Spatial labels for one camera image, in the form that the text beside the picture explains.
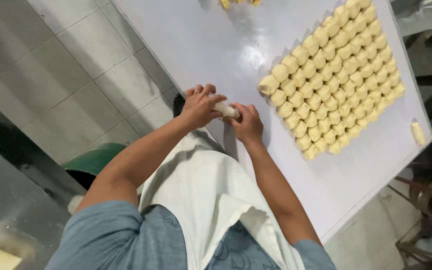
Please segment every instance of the white apron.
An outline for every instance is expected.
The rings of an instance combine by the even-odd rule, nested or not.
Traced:
[[[139,210],[162,205],[179,221],[188,269],[203,270],[238,220],[282,270],[304,270],[263,194],[243,167],[204,132],[190,132],[144,183]]]

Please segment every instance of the white table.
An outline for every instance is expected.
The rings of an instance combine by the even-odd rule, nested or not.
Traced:
[[[322,242],[327,242],[423,149],[412,137],[413,119],[421,124],[427,141],[432,141],[429,121],[386,0],[374,3],[406,94],[339,155],[320,154],[310,162],[256,86],[341,2],[262,0],[257,8],[239,4],[231,5],[228,11],[218,0],[114,2],[180,89],[213,83],[229,102],[256,106],[265,126],[264,142]],[[225,136],[230,131],[218,121],[209,127],[226,150],[237,150],[236,158],[254,174],[242,144],[234,142],[231,135]]]

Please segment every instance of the raw bread roll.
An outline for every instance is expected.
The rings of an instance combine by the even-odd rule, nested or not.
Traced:
[[[337,24],[341,28],[349,21],[350,12],[344,5],[339,6],[334,10],[334,17],[337,18]]]
[[[296,57],[291,55],[286,55],[286,57],[281,60],[281,64],[287,67],[287,72],[289,74],[295,73],[300,67],[298,65],[298,60],[296,59]]]
[[[374,71],[379,70],[383,66],[383,59],[377,55],[371,59],[368,59],[369,64],[372,65]]]
[[[373,4],[370,4],[368,8],[363,10],[364,16],[366,16],[366,22],[370,23],[376,19],[376,7]]]
[[[308,126],[308,130],[310,127],[315,127],[318,125],[318,118],[316,117],[316,113],[314,111],[310,111],[308,117],[306,117],[306,119],[303,121]]]
[[[313,126],[308,128],[308,136],[311,138],[311,141],[316,142],[321,139],[321,129],[318,126]]]
[[[414,122],[411,124],[411,131],[413,132],[414,140],[419,145],[426,144],[426,138],[424,137],[423,128],[420,126],[418,122]]]
[[[386,44],[387,44],[386,34],[385,33],[381,33],[379,35],[375,35],[372,38],[372,41],[376,45],[376,49],[383,49],[386,46]]]
[[[329,128],[331,127],[331,121],[327,117],[322,120],[318,120],[318,127],[322,133],[326,133],[329,131]]]
[[[296,91],[296,86],[294,86],[294,82],[291,79],[285,79],[280,85],[279,89],[283,90],[286,96],[291,96]]]
[[[344,132],[343,134],[336,136],[336,140],[341,143],[342,147],[348,146],[350,145],[351,135],[348,132]]]
[[[357,60],[357,66],[358,67],[362,67],[364,65],[366,65],[368,63],[368,54],[366,53],[365,50],[360,50],[357,54],[356,54],[356,60]]]
[[[306,102],[303,102],[303,104],[301,104],[301,106],[299,106],[296,109],[296,113],[299,115],[299,118],[301,118],[303,120],[308,118],[309,111],[310,111],[310,108]]]
[[[339,105],[338,110],[341,117],[345,117],[351,112],[351,104],[346,101],[345,103]]]
[[[323,86],[323,76],[316,72],[312,77],[309,78],[309,83],[312,84],[312,89],[320,89]]]
[[[369,124],[369,118],[367,116],[363,116],[360,119],[356,120],[356,124],[361,127],[361,129],[366,129]]]
[[[346,126],[344,125],[343,121],[339,121],[339,123],[331,126],[331,129],[334,130],[334,133],[336,133],[336,138],[345,132],[345,128]]]
[[[308,130],[308,127],[303,121],[299,121],[295,128],[291,129],[291,132],[293,133],[294,137],[301,138],[304,135],[306,135],[306,131]]]
[[[404,84],[402,82],[399,82],[398,84],[396,84],[396,86],[393,87],[393,91],[398,98],[404,95],[405,89],[406,88],[404,87]]]
[[[364,83],[368,87],[369,91],[373,91],[376,88],[378,88],[378,78],[376,77],[375,74],[373,74],[373,75],[367,77],[366,79],[364,79]]]
[[[337,100],[338,106],[340,106],[346,101],[346,91],[344,91],[342,88],[339,88],[336,92],[332,94],[332,96]]]
[[[313,95],[313,85],[310,82],[305,82],[303,86],[297,89],[301,94],[303,94],[303,98],[307,99]]]
[[[376,36],[381,34],[381,21],[379,19],[376,19],[374,21],[371,21],[368,24],[368,29],[371,32],[371,35]]]
[[[361,76],[363,76],[364,79],[373,75],[373,65],[371,65],[370,63],[359,67],[357,70],[361,72]]]
[[[348,21],[342,28],[341,30],[343,30],[348,39],[352,39],[356,36],[356,24],[354,23],[354,21]]]
[[[321,104],[314,112],[318,120],[323,120],[328,116],[328,107],[325,104]]]
[[[274,107],[281,106],[286,101],[286,94],[282,90],[277,89],[276,92],[270,95],[270,100]]]
[[[329,81],[333,76],[333,68],[329,64],[324,65],[318,72],[321,74],[323,82]]]
[[[356,119],[361,119],[366,115],[366,110],[363,104],[358,104],[356,107],[351,109],[351,112],[356,116]]]
[[[329,61],[334,58],[336,55],[336,45],[333,43],[333,41],[328,41],[326,46],[322,47],[322,51],[324,52],[324,56],[326,57],[326,60]]]
[[[351,135],[351,138],[358,138],[360,136],[361,133],[361,126],[359,126],[358,124],[355,124],[354,126],[347,128],[346,132],[349,133],[349,135]]]
[[[326,65],[326,55],[323,49],[319,49],[318,52],[312,57],[316,69],[320,69]]]
[[[368,87],[366,84],[363,83],[361,86],[357,86],[354,89],[356,90],[356,94],[359,96],[360,100],[368,96]]]
[[[300,107],[304,102],[303,94],[299,91],[295,91],[292,95],[287,97],[287,101],[291,102],[294,108]]]
[[[328,151],[331,154],[338,155],[341,152],[341,143],[335,140],[332,144],[328,144]]]
[[[345,117],[343,117],[343,123],[346,128],[350,128],[356,124],[356,115],[352,112],[348,113]]]
[[[322,26],[326,28],[328,36],[332,38],[339,31],[338,19],[333,16],[327,17],[323,22]]]
[[[309,146],[311,146],[311,138],[309,137],[308,134],[304,135],[301,138],[297,138],[296,139],[296,145],[301,150],[306,150],[309,148]]]
[[[331,38],[331,41],[333,41],[334,45],[336,46],[336,49],[346,45],[348,43],[348,40],[349,40],[348,35],[343,30],[339,30]]]
[[[353,45],[346,44],[345,46],[342,46],[340,48],[336,49],[336,55],[339,55],[342,60],[348,59],[351,56],[351,53],[353,53]]]
[[[332,144],[336,141],[336,132],[332,129],[329,129],[322,135],[322,137],[326,140],[327,144]]]
[[[388,80],[391,83],[391,86],[394,87],[399,83],[399,80],[401,78],[401,72],[399,72],[399,70],[395,70],[394,72],[389,73],[388,76],[389,76]]]
[[[284,119],[284,124],[289,128],[289,129],[293,129],[295,128],[298,123],[300,122],[300,116],[293,111],[288,117],[286,117]]]
[[[313,56],[318,52],[319,49],[319,43],[318,40],[310,34],[304,41],[303,41],[303,47],[308,50],[308,53],[310,56]]]
[[[329,90],[329,87],[327,85],[321,86],[321,88],[316,90],[315,92],[319,95],[322,102],[327,101],[331,97],[331,91]]]
[[[318,94],[313,94],[311,97],[305,99],[304,102],[309,105],[312,111],[315,111],[321,105],[321,97]]]
[[[375,106],[375,100],[369,95],[361,100],[361,105],[363,105],[366,112],[370,112]]]
[[[306,75],[301,68],[297,69],[296,73],[291,74],[290,77],[296,87],[302,87],[303,83],[306,82]]]
[[[276,112],[281,118],[288,117],[293,112],[293,105],[291,102],[285,101],[283,105],[276,108]]]
[[[303,46],[297,46],[292,52],[291,55],[294,56],[297,60],[298,65],[304,65],[309,58],[309,52]]]
[[[326,28],[318,27],[312,35],[316,38],[316,40],[318,40],[318,44],[321,48],[328,43],[329,37],[328,30],[326,30]]]
[[[324,85],[329,87],[331,93],[334,93],[339,89],[339,79],[336,76],[333,76],[329,81],[324,82]]]
[[[271,95],[276,92],[276,89],[279,87],[279,82],[273,75],[268,75],[264,77],[261,82],[258,84],[258,91],[263,93],[264,95]]]
[[[326,140],[324,138],[320,138],[318,141],[316,141],[314,143],[314,146],[318,148],[320,153],[326,151],[326,148],[328,147]]]
[[[346,83],[350,79],[349,74],[348,74],[348,70],[345,67],[341,68],[340,71],[334,73],[334,76],[336,76],[336,78],[338,78],[339,84],[341,84],[341,85]]]
[[[343,67],[347,69],[348,74],[353,74],[358,69],[358,60],[356,60],[356,57],[350,56],[343,61]]]
[[[381,67],[378,71],[375,73],[376,78],[378,79],[378,83],[386,82],[388,79],[388,71],[386,70],[386,67]]]
[[[373,90],[368,94],[374,100],[374,103],[378,103],[381,100],[381,91]]]
[[[329,111],[329,112],[332,112],[332,111],[338,109],[338,101],[337,101],[333,96],[329,97],[329,99],[326,100],[326,101],[324,102],[324,104],[325,104],[326,107],[328,108],[328,111]]]
[[[343,67],[343,59],[339,55],[336,55],[333,59],[329,60],[328,64],[333,68],[333,73],[336,73]]]
[[[307,79],[313,77],[316,73],[316,65],[315,62],[311,59],[308,59],[304,65],[301,66],[301,68],[304,71],[304,76],[306,76]]]
[[[339,113],[338,109],[328,112],[328,118],[331,122],[331,125],[337,125],[339,122],[341,122],[341,114]]]
[[[308,149],[303,151],[304,158],[309,161],[314,160],[315,157],[318,156],[318,154],[319,154],[319,150],[314,144],[311,144],[311,146],[309,146]]]
[[[349,79],[354,83],[355,86],[360,87],[363,85],[363,75],[360,71],[355,71],[349,76]]]

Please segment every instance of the man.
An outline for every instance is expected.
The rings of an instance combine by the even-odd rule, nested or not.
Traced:
[[[206,200],[209,202],[221,199],[219,195],[212,196],[211,193],[215,189],[205,186],[206,183],[211,186],[210,183],[214,183],[211,181],[216,181],[216,186],[223,186],[217,191],[221,194],[221,190],[227,189],[219,182],[228,180],[236,173],[239,175],[236,179],[231,178],[231,181],[244,181],[245,178],[246,172],[241,173],[244,170],[231,157],[214,149],[198,147],[201,146],[199,144],[193,146],[190,144],[191,140],[187,139],[191,131],[221,117],[219,112],[213,110],[213,106],[224,100],[226,100],[225,96],[216,95],[214,85],[207,84],[205,87],[197,85],[186,91],[186,101],[178,116],[121,151],[99,173],[77,207],[75,215],[68,221],[61,244],[46,269],[279,269],[272,259],[275,257],[268,255],[269,249],[260,246],[259,243],[264,241],[255,241],[256,237],[263,239],[265,235],[263,234],[261,238],[261,233],[257,236],[255,236],[257,233],[253,233],[255,236],[253,238],[248,232],[250,229],[245,228],[242,223],[243,217],[249,215],[251,218],[251,215],[254,215],[250,213],[263,213],[257,210],[251,212],[246,209],[246,216],[241,213],[236,216],[239,217],[239,221],[234,220],[231,223],[233,225],[229,224],[229,229],[223,227],[225,234],[222,239],[220,237],[216,239],[216,243],[219,243],[217,247],[213,246],[211,249],[210,244],[201,247],[201,249],[213,250],[209,262],[199,260],[203,257],[203,255],[197,257],[197,254],[201,253],[200,250],[195,251],[195,257],[193,255],[195,235],[209,237],[209,234],[205,233],[214,231],[218,225],[213,222],[207,223],[209,225],[206,227],[198,227],[197,224],[191,224],[197,223],[197,218],[192,217],[193,222],[188,222],[184,215],[194,213],[192,211],[200,207],[199,202],[204,204],[202,201],[207,197],[210,197]],[[264,205],[269,206],[285,240],[298,251],[305,269],[336,269],[321,247],[321,242],[303,206],[262,142],[263,124],[259,119],[258,111],[253,105],[244,106],[239,103],[232,105],[241,113],[242,121],[238,122],[232,118],[225,118],[225,121],[233,126],[236,137],[248,151],[254,167],[256,184],[262,194],[261,198],[265,199]],[[180,150],[182,144],[189,145],[187,151]],[[181,175],[188,177],[174,179]],[[192,175],[199,175],[200,179],[192,179]],[[141,205],[150,207],[146,207],[141,215],[136,208],[138,206],[136,189],[147,180],[151,187],[145,189]],[[252,179],[247,180],[243,189],[246,187],[249,189],[251,181],[254,183]],[[194,190],[195,187],[204,191],[201,191],[203,197],[200,197],[199,201],[189,200],[186,208],[180,211],[181,207],[178,208],[177,205],[180,202],[187,202],[187,197],[192,196],[191,192],[185,192],[184,188],[180,188],[184,185],[189,185],[193,193],[199,192]],[[168,187],[169,192],[164,193],[165,188]],[[146,193],[153,193],[156,196],[146,199],[144,197]],[[154,199],[158,197],[157,195],[160,201],[165,201],[167,197],[174,197],[177,200],[165,204],[164,207],[163,203]],[[245,204],[237,199],[234,199],[234,202]],[[208,214],[201,217],[203,219],[201,222],[215,219],[213,217],[218,214],[218,211],[223,211],[223,206],[216,206],[210,206],[211,213],[199,212],[202,215]],[[252,227],[248,219],[245,220],[247,226]],[[201,228],[203,230],[200,230],[200,234],[195,234],[192,230],[188,231],[188,228],[193,231]],[[210,241],[203,239],[203,243],[206,245]]]

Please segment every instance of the white tile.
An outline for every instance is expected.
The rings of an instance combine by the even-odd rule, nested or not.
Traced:
[[[54,161],[62,163],[123,120],[93,83],[22,131]]]
[[[0,74],[0,111],[23,128],[90,81],[54,37]]]
[[[171,79],[168,77],[166,72],[161,68],[153,55],[144,48],[137,52],[136,58],[139,60],[141,65],[146,69],[149,75],[153,78],[154,82],[157,84],[161,91],[166,92],[171,87],[174,86]]]
[[[56,34],[99,9],[93,0],[27,1]]]
[[[129,117],[128,122],[142,137],[173,119],[173,111],[160,96]]]
[[[145,47],[143,42],[136,35],[135,31],[129,26],[129,23],[123,18],[121,13],[114,7],[112,3],[107,4],[102,8],[104,15],[109,19],[111,24],[116,28],[116,31],[121,35],[124,42],[129,46],[133,53]]]
[[[124,117],[131,116],[161,95],[156,83],[134,56],[99,76],[95,82]]]
[[[58,38],[92,78],[132,54],[101,10],[70,26]]]
[[[0,71],[53,36],[24,0],[0,0]]]

